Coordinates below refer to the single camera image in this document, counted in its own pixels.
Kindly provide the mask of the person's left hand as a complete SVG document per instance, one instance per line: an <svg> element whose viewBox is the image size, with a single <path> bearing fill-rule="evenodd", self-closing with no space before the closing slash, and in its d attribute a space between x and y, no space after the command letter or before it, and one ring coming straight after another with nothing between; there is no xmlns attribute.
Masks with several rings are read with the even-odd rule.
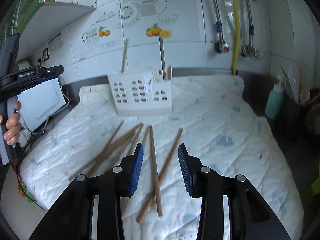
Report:
<svg viewBox="0 0 320 240"><path fill-rule="evenodd" d="M13 145L18 142L20 135L20 114L18 111L21 109L21 103L19 101L15 102L16 112L7 120L5 123L7 131L4 133L4 141L8 145Z"/></svg>

